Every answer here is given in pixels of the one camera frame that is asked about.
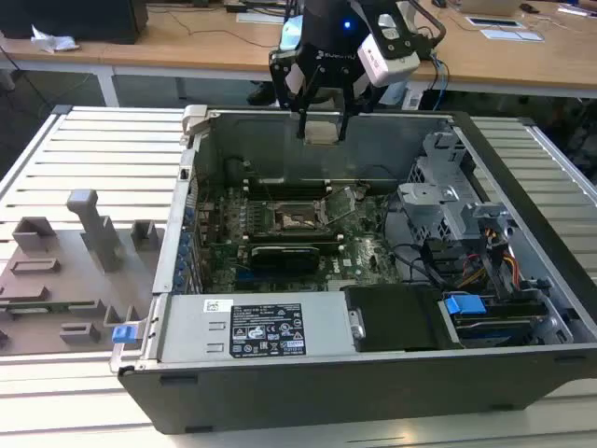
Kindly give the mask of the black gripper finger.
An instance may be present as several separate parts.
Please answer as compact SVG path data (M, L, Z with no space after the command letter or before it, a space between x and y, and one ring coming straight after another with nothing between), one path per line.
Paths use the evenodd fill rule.
M307 112L323 87L324 52L315 46L270 52L271 80L279 106L298 113L297 138L305 137Z
M341 72L342 109L338 121L338 139L344 140L349 120L361 113L370 113L381 99L381 89L374 86L363 72L355 75L347 69Z

